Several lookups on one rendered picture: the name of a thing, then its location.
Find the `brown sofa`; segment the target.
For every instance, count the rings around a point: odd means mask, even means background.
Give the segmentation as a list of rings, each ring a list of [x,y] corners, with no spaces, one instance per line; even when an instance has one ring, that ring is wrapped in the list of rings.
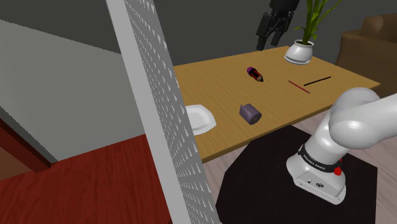
[[[335,64],[380,83],[380,97],[397,93],[397,13],[366,17],[360,30],[343,32]]]

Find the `red pen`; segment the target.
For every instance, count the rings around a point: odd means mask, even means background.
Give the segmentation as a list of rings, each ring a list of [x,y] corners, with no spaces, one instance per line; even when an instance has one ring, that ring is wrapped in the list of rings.
[[[288,80],[288,82],[289,82],[290,84],[294,85],[295,87],[299,88],[300,90],[303,90],[304,92],[310,94],[310,92],[309,92],[308,90],[306,90],[306,89],[304,89],[303,87],[297,85],[296,83],[294,83],[294,82],[292,82],[292,81],[290,81],[290,80]]]

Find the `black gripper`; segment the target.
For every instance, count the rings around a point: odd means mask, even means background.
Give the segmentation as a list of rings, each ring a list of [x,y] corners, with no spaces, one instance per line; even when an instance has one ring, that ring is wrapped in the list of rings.
[[[270,0],[271,13],[264,13],[258,26],[256,35],[258,44],[256,49],[262,51],[268,37],[274,32],[271,45],[277,46],[282,35],[288,31],[293,15],[300,0]]]

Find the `purple paper roll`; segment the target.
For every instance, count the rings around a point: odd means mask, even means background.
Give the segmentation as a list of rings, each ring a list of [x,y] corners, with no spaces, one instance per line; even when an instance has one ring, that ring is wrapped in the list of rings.
[[[257,123],[261,118],[261,113],[251,104],[241,105],[239,114],[250,125]]]

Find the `wooden table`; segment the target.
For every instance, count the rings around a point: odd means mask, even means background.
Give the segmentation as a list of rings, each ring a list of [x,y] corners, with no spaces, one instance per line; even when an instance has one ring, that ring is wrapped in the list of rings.
[[[350,88],[379,85],[316,57],[306,65],[291,64],[284,59],[287,50],[282,46],[174,68],[184,103],[203,105],[216,120],[215,128],[195,138],[203,162],[330,109]],[[263,76],[263,82],[248,75],[249,67]],[[304,86],[328,76],[331,78]],[[253,105],[261,113],[257,123],[250,125],[240,116],[240,106],[245,104]]]

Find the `red pencil-shaped sharpener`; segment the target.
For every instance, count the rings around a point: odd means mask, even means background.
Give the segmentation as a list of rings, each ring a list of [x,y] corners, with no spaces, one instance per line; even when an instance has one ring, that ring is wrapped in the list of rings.
[[[256,81],[263,82],[263,76],[253,67],[247,68],[247,73]]]

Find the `green plant in white pot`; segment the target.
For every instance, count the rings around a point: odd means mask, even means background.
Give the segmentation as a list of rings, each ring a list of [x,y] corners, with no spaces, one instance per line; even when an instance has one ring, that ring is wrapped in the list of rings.
[[[317,39],[317,30],[319,24],[325,17],[333,11],[343,0],[337,2],[329,9],[324,11],[324,7],[328,0],[306,0],[307,16],[305,27],[296,27],[303,30],[302,39],[296,39],[294,43],[288,48],[284,58],[292,63],[298,65],[306,65],[310,62],[313,56],[314,43],[311,40]]]

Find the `black pen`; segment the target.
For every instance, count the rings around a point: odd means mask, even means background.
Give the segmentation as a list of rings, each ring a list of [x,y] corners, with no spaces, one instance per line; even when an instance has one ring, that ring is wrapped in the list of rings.
[[[327,79],[330,79],[330,78],[331,78],[331,76],[328,76],[328,77],[325,77],[325,78],[321,78],[321,79],[318,79],[318,80],[314,80],[314,81],[311,81],[311,82],[308,82],[308,83],[304,84],[304,86],[308,86],[308,85],[311,85],[311,84],[314,84],[314,83],[317,83],[317,82],[320,82],[320,81],[324,81],[324,80],[327,80]]]

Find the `black robot stand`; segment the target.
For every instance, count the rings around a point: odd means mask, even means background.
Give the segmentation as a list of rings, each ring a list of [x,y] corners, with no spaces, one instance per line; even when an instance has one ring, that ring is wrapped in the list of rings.
[[[297,187],[287,159],[310,134],[288,125],[251,141],[226,170],[216,201],[222,224],[375,224],[377,168],[342,159],[347,192],[333,205]]]

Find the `white plate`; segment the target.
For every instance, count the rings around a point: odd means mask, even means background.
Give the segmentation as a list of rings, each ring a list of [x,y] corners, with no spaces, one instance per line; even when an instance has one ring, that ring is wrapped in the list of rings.
[[[209,132],[216,126],[213,114],[203,105],[187,106],[186,111],[195,136]]]

